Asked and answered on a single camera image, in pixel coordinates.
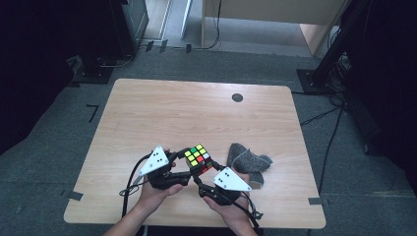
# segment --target forearm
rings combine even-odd
[[[224,221],[237,236],[258,236],[249,220],[239,222],[227,222],[226,220]]]
[[[149,217],[149,213],[140,206],[135,206],[123,218],[119,220],[104,235],[133,235],[138,233],[145,220]]]

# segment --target human hand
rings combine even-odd
[[[141,196],[134,207],[139,207],[148,216],[154,213],[167,197],[173,196],[183,189],[183,186],[180,184],[173,185],[166,190],[155,189],[150,184],[148,176],[145,176],[144,183]]]
[[[246,183],[248,183],[248,174],[240,174],[238,172],[236,172],[236,174],[238,174]],[[240,197],[236,200],[235,203],[240,205],[244,209],[248,209],[249,201],[247,198],[246,196]],[[220,206],[214,200],[207,196],[204,196],[203,199],[206,202],[206,204],[210,207],[210,209],[220,214],[227,226],[236,235],[257,235],[254,229],[252,228],[248,215],[246,215],[246,213],[242,209],[238,208],[235,205]]]

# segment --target black pole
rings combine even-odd
[[[350,4],[355,4],[352,12],[347,17],[343,28],[340,29],[340,33],[337,35],[319,67],[316,70],[297,69],[298,78],[300,79],[304,93],[334,93],[334,91],[327,86],[328,74],[334,63],[337,62],[338,58],[340,58],[343,53],[345,43],[349,42],[350,38],[354,36],[351,32],[354,28],[358,27],[358,19],[361,14],[369,9],[371,1],[373,0],[352,0]]]

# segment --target table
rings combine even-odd
[[[206,17],[217,17],[220,0],[203,0],[202,47]],[[222,0],[221,18],[300,24],[309,49],[316,55],[350,0]],[[184,19],[192,0],[188,1]],[[183,22],[184,34],[186,20]]]
[[[232,99],[243,95],[241,102]],[[121,217],[126,187],[136,162],[158,145],[180,150],[203,144],[214,160],[225,164],[232,143],[273,160],[263,173],[265,184],[251,192],[259,221],[267,228],[323,228],[309,156],[287,87],[119,79],[108,98],[64,218],[71,223],[115,223]],[[184,159],[174,171],[187,170]],[[202,175],[210,179],[213,168]],[[128,209],[140,193],[130,197]],[[168,198],[147,225],[224,227],[191,180]]]

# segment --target black tape mark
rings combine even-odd
[[[168,44],[168,39],[165,39],[162,41],[162,45],[160,45],[159,53],[165,52],[167,44]]]
[[[80,201],[83,198],[83,196],[84,194],[77,193],[72,190],[64,190],[61,194],[61,197],[63,198],[77,200],[77,201]]]
[[[185,53],[186,54],[188,54],[188,53],[190,53],[191,52],[191,48],[192,48],[193,46],[191,45],[191,44],[187,44],[187,48],[186,48],[186,50],[185,50]]]
[[[147,45],[147,52],[151,51],[153,47],[153,41],[150,41]]]
[[[310,205],[322,205],[324,207],[328,207],[329,203],[326,199],[321,198],[309,198],[309,204]]]
[[[309,204],[310,205],[322,205],[322,199],[321,198],[309,198]]]
[[[95,113],[97,113],[98,105],[87,104],[87,107],[94,107],[94,111],[93,111],[91,117],[89,118],[89,123],[91,123],[92,119],[94,119]]]

